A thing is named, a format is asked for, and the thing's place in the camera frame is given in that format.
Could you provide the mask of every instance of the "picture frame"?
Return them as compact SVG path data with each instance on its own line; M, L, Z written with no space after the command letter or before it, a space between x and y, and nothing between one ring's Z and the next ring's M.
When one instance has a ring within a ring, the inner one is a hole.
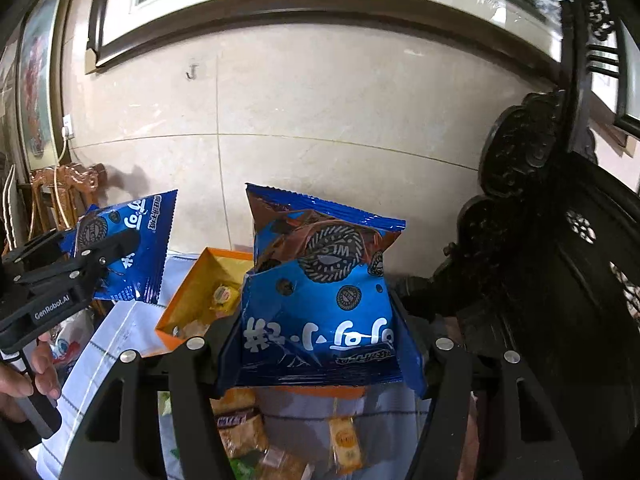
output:
M62 148L61 58L69 3L37 0L20 35L16 112L27 173L55 166Z
M551 81L559 71L559 25L508 0L93 0L86 73L215 30L291 22L432 34Z

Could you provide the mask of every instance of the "wall tile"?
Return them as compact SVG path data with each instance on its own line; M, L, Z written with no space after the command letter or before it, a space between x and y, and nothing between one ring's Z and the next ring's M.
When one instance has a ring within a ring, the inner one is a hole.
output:
M63 49L63 108L76 146L140 137L215 134L216 49L210 36L181 41L104 73L85 75L86 42ZM186 73L197 64L196 79Z
M281 187L405 219L385 253L388 272L431 275L456 239L460 208L479 192L475 170L325 140L220 135L220 154L232 245L253 243L244 184Z
M64 42L78 36L86 45L89 29L89 13L93 0L71 0L66 17Z
M273 25L220 40L220 133L343 140L477 168L498 115L533 86L434 41Z
M103 204L178 189L169 247L199 253L229 248L216 136L178 136L73 148L86 166L103 163L108 186Z
M596 139L596 156L598 165L609 171L622 184L633 192L638 192L640 185L640 153L629 156L609 138L604 139L594 132Z

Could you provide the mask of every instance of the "electrical outlet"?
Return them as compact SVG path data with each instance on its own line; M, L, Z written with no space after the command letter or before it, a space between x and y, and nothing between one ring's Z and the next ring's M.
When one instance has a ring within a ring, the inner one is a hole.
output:
M71 127L71 115L67 114L62 117L62 136L66 139L74 138L74 130Z

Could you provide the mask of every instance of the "orange box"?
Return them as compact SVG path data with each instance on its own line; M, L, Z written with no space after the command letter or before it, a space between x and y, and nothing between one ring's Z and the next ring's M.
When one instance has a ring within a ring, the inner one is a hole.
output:
M253 266L251 253L204 249L156 325L156 334L164 345L175 350L185 341L172 335L175 326L183 327L196 319L212 323L216 314L209 305L215 288L220 282L231 282L240 289L245 273Z

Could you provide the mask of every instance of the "cookie package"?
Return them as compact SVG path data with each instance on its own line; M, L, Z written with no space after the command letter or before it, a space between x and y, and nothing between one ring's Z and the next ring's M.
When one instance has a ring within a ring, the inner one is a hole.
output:
M337 416L329 420L331 448L338 475L347 475L362 469L362 452L353 419Z
M258 408L218 415L216 424L229 458L240 458L254 450L266 451L269 447L262 413Z
M244 385L401 380L383 252L405 222L247 184L254 270L241 296Z
M255 468L255 480L310 480L314 470L301 458L270 447Z
M138 248L108 267L96 300L140 300L157 303L178 190L138 200L90 207L60 244L75 256L94 242L125 229L140 232Z
M255 393L251 388L231 388L221 399L209 399L216 415L236 412L255 406Z

